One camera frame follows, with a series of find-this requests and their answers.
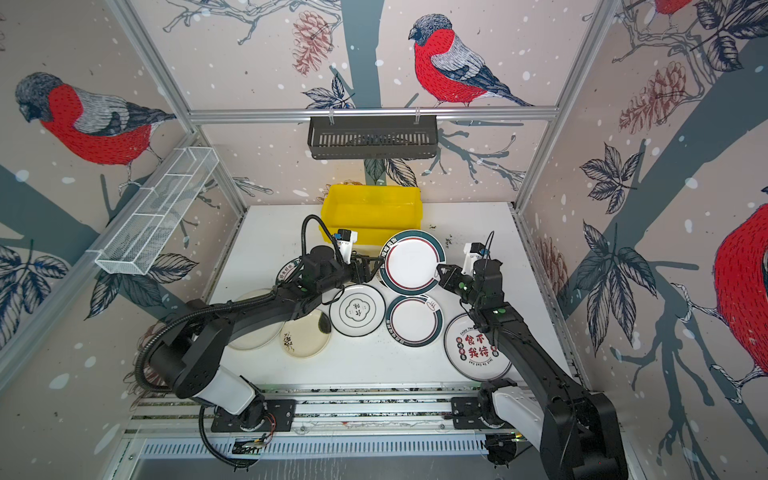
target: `white work surface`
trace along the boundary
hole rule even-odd
[[[221,273],[211,303],[235,300],[259,288],[270,288],[278,270],[301,253],[301,223],[309,214],[320,215],[320,205],[251,207]],[[517,227],[505,203],[424,204],[422,230],[445,248],[446,263],[461,266],[467,242],[485,242],[495,230],[492,257],[503,262],[505,299],[525,318],[533,336],[555,362],[568,371],[560,343],[538,290],[531,264]],[[307,250],[325,244],[316,222],[306,232]],[[365,247],[358,251],[368,253]],[[387,305],[398,296],[378,280],[371,283]],[[323,301],[333,298],[328,292]],[[476,385],[453,368],[443,347],[448,323],[463,313],[458,297],[439,286],[427,295],[442,308],[440,337],[427,346],[412,348],[397,343],[382,322],[367,336],[352,338],[333,330],[326,347],[308,359],[289,356],[279,336],[259,349],[226,348],[221,364],[261,387],[293,389],[329,388],[437,388]],[[513,366],[507,377],[519,380]]]

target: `plate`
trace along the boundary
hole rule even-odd
[[[381,256],[382,282],[400,295],[422,295],[435,288],[437,264],[445,262],[440,242],[421,230],[405,230],[390,238]]]
[[[429,345],[442,329],[440,305],[426,295],[399,296],[387,307],[386,328],[405,346]]]
[[[254,290],[253,292],[246,293],[236,301],[239,302],[241,300],[245,300],[246,298],[254,298],[255,296],[264,295],[265,293],[269,292],[270,291],[268,289]],[[272,325],[265,326],[262,329],[254,330],[251,333],[246,333],[245,335],[232,340],[229,346],[235,350],[253,350],[261,346],[265,346],[270,342],[271,339],[275,338],[277,334],[280,333],[280,329],[283,328],[283,323],[284,322],[273,323]]]
[[[499,379],[512,366],[475,328],[475,322],[466,313],[451,320],[445,328],[445,354],[459,373],[478,382]]]
[[[331,323],[346,336],[364,336],[384,320],[384,297],[370,285],[351,285],[331,304]]]
[[[275,277],[275,284],[277,285],[278,283],[285,281],[285,279],[288,278],[291,273],[293,273],[296,267],[299,266],[299,263],[301,263],[301,258],[294,258],[290,262],[283,265],[283,268],[277,272],[277,277]]]
[[[320,331],[321,323],[326,323],[328,333]],[[320,310],[313,310],[307,316],[285,322],[280,330],[280,345],[283,350],[288,355],[300,359],[320,353],[330,338],[330,320]]]

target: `white plate with dark green rim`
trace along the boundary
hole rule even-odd
[[[390,238],[381,256],[381,280],[400,295],[422,295],[435,288],[437,265],[445,262],[440,242],[421,230],[405,230]]]
[[[442,311],[426,295],[395,298],[386,309],[386,328],[393,339],[405,346],[434,342],[442,330]]]

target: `bird illustration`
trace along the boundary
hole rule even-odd
[[[485,60],[464,45],[445,15],[433,13],[416,20],[408,39],[415,41],[416,78],[437,98],[435,106],[447,101],[469,106],[476,98],[499,97],[531,107],[515,97],[485,66]]]
[[[768,187],[762,192],[768,194]],[[690,320],[692,309],[720,319],[754,360],[754,368],[741,380],[719,365],[710,366],[733,384],[736,396],[729,400],[742,403],[744,385],[768,376],[768,204],[725,237],[715,256],[714,276],[717,308],[713,309],[691,302],[685,286],[672,285],[683,291],[688,302],[684,322]]]
[[[176,118],[156,108],[141,107],[114,95],[92,94],[65,84],[54,75],[37,72],[16,86],[16,101],[24,119],[34,119],[83,160],[101,165],[125,165],[145,150],[155,128]]]

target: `black cable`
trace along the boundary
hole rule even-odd
[[[197,428],[200,430],[200,440],[203,441],[203,445],[205,445],[205,449],[214,457],[216,457],[218,460],[221,460],[222,462],[226,463],[230,467],[234,467],[235,470],[238,468],[245,468],[246,470],[253,465],[254,463],[258,462],[258,458],[255,460],[245,460],[240,458],[229,458],[224,456],[221,452],[216,450],[213,445],[211,445],[210,441],[208,440],[208,436],[205,434],[205,425],[203,425],[203,417],[205,415],[205,406],[200,406],[200,414],[197,415]]]

